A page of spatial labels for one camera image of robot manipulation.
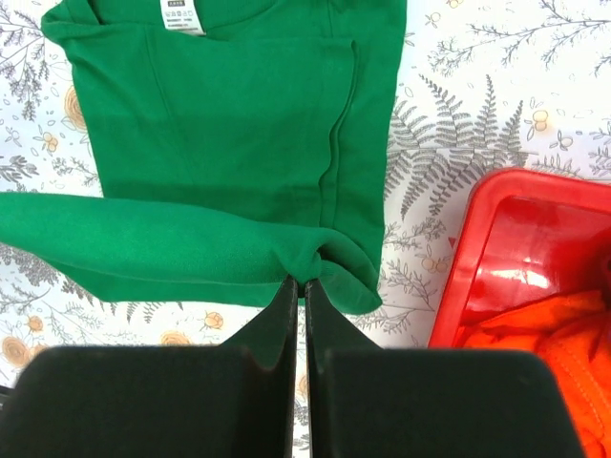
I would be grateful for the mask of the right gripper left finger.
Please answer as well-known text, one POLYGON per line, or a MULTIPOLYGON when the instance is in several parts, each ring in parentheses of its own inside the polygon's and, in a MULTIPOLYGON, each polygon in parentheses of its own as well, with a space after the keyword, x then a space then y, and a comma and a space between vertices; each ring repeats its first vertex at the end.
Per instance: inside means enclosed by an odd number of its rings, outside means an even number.
POLYGON ((58 346, 1 412, 5 457, 287 457, 297 283, 218 345, 58 346))

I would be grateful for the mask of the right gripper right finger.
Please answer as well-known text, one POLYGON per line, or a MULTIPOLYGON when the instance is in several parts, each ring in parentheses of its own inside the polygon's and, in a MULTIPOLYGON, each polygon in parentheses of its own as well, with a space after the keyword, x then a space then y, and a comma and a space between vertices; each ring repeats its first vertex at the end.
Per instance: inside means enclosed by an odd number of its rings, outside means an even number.
POLYGON ((547 365, 518 351, 385 349, 305 286, 314 457, 581 457, 547 365))

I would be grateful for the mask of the green t-shirt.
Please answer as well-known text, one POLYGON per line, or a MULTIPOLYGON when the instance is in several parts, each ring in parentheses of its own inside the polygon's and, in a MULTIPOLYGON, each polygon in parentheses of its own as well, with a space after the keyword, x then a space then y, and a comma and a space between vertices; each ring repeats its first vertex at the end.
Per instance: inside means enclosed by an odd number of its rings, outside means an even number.
POLYGON ((1 240, 105 302, 381 305, 403 1, 62 1, 102 193, 5 193, 1 240))

